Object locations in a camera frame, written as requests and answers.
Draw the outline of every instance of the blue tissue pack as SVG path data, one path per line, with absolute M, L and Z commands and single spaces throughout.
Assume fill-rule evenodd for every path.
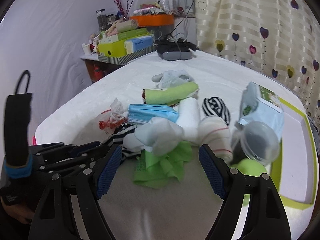
M 254 82 L 250 82 L 242 94 L 238 123 L 245 126 L 251 121 L 267 124 L 281 140 L 284 111 L 280 100 L 274 92 Z
M 163 117 L 171 122 L 176 122 L 179 113 L 166 105 L 129 105 L 129 123 L 147 123 L 152 117 Z
M 129 39 L 124 42 L 124 46 L 127 51 L 127 54 L 134 53 L 138 50 L 145 49 L 152 45 L 153 45 L 152 36 L 148 36 L 148 35 Z

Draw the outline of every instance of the orange tray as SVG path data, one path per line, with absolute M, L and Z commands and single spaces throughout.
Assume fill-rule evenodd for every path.
M 145 26 L 162 26 L 162 25 L 173 25 L 174 16 L 173 14 L 159 14 L 159 15 L 142 15 L 142 16 L 131 16 L 130 19 L 136 19 L 139 23 L 139 27 Z

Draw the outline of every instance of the blue face mask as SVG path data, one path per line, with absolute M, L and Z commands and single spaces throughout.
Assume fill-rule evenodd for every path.
M 179 113 L 170 106 L 165 105 L 129 105 L 128 122 L 147 123 L 152 117 L 163 117 L 176 122 Z

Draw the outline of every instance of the red fire extinguisher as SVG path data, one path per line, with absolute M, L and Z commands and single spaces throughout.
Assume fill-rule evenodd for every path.
M 103 77 L 104 77 L 103 71 L 97 65 L 94 65 L 94 78 L 95 78 L 96 82 L 99 81 Z

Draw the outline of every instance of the curtain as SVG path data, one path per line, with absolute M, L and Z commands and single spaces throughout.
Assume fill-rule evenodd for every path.
M 201 50 L 280 82 L 319 126 L 320 26 L 304 0 L 195 0 L 195 5 Z

